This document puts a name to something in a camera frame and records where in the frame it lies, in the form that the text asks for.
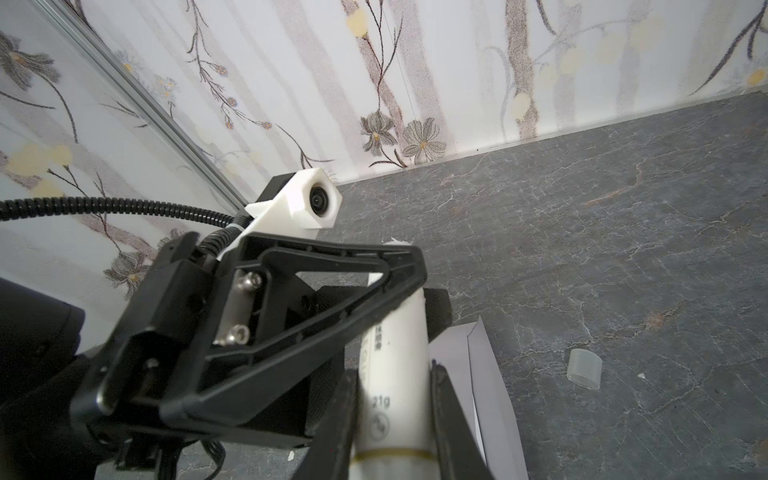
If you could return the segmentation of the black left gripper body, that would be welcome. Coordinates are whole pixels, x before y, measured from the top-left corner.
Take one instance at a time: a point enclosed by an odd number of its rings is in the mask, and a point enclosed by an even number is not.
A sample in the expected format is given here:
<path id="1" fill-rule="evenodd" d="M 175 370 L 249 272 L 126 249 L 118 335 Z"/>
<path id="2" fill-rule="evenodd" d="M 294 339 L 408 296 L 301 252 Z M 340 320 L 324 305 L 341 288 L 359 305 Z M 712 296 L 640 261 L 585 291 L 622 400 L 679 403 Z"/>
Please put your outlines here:
<path id="1" fill-rule="evenodd" d="M 316 434 L 344 349 L 313 353 L 331 308 L 303 274 L 340 249 L 250 234 L 222 260 L 196 233 L 166 243 L 70 405 L 100 439 L 301 446 Z"/>

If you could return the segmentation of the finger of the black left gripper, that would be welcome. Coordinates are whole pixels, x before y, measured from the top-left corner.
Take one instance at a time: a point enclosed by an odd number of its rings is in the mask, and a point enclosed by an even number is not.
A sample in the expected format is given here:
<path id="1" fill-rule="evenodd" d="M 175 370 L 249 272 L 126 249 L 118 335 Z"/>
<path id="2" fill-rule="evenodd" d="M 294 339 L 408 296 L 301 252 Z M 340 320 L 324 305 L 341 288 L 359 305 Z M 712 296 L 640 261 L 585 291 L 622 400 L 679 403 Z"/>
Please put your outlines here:
<path id="1" fill-rule="evenodd" d="M 366 290 L 362 286 L 323 286 L 299 303 L 299 314 L 311 318 L 328 308 Z M 425 316 L 429 336 L 439 336 L 453 324 L 453 309 L 446 289 L 424 288 Z"/>
<path id="2" fill-rule="evenodd" d="M 316 290 L 301 274 L 376 273 L 366 290 L 322 313 L 299 314 L 303 296 Z M 214 346 L 238 273 L 260 280 L 236 320 L 255 328 L 242 346 Z M 421 288 L 427 270 L 412 245 L 351 245 L 251 234 L 225 254 L 213 276 L 205 309 L 197 316 L 160 403 L 166 423 L 246 423 L 346 344 L 379 323 Z"/>

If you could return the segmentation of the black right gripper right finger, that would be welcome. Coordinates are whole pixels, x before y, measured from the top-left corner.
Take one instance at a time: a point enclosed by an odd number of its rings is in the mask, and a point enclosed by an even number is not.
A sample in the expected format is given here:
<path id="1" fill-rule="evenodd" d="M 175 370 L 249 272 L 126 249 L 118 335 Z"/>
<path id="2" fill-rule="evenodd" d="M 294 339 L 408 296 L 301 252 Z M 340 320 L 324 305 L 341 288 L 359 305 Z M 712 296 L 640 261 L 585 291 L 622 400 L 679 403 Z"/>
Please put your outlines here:
<path id="1" fill-rule="evenodd" d="M 447 369 L 433 361 L 430 395 L 435 444 L 443 480 L 492 480 L 464 416 Z"/>

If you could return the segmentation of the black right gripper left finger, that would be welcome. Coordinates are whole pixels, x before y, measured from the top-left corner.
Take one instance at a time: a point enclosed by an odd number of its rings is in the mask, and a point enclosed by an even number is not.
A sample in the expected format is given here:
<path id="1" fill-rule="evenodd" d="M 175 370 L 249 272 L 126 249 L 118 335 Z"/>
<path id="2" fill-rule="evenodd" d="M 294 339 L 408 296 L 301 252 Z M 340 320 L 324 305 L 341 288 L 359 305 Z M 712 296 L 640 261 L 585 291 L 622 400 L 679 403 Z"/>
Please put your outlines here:
<path id="1" fill-rule="evenodd" d="M 341 376 L 304 459 L 293 480 L 347 480 L 358 418 L 358 373 Z"/>

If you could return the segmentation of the grey paper envelope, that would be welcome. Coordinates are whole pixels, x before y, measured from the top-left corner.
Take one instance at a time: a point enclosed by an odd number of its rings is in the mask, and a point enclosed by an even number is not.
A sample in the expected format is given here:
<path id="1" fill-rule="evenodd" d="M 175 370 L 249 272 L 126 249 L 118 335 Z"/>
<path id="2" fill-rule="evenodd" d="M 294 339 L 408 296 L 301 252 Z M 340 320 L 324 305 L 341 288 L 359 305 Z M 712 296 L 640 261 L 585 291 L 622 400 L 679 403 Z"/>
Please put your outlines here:
<path id="1" fill-rule="evenodd" d="M 430 342 L 446 367 L 479 453 L 496 479 L 528 477 L 515 412 L 482 320 L 453 326 Z"/>

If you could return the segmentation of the white glue stick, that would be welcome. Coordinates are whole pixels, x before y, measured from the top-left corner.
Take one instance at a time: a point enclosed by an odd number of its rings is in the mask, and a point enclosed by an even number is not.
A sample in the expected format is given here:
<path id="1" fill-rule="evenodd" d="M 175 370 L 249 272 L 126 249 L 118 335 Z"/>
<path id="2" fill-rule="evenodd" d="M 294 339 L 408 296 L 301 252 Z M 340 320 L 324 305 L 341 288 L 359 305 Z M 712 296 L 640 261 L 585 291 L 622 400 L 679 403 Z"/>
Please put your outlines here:
<path id="1" fill-rule="evenodd" d="M 349 477 L 439 478 L 423 288 L 363 334 L 358 378 Z"/>

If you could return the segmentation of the white glue stick cap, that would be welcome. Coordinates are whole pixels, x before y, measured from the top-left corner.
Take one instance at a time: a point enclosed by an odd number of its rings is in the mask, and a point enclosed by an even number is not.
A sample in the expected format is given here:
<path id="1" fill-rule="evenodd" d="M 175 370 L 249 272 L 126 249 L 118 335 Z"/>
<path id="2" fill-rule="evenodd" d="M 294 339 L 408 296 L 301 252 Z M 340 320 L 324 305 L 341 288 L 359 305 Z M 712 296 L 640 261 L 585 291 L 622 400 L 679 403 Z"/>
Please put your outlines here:
<path id="1" fill-rule="evenodd" d="M 597 354 L 589 350 L 574 348 L 570 351 L 566 377 L 580 387 L 599 390 L 602 367 L 603 361 Z"/>

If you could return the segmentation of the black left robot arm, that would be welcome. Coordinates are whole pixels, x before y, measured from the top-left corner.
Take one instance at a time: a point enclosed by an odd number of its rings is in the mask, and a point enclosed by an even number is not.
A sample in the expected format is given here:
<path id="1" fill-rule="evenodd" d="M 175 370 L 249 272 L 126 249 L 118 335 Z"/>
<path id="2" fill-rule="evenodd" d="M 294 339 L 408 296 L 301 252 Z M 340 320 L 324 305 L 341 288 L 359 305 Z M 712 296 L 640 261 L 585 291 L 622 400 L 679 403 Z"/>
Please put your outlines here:
<path id="1" fill-rule="evenodd" d="M 171 479 L 202 443 L 339 449 L 352 432 L 344 350 L 427 278 L 415 246 L 251 234 L 222 259 L 166 243 L 116 328 L 78 352 L 84 312 L 1 284 L 1 438 L 24 479 L 98 465 Z"/>

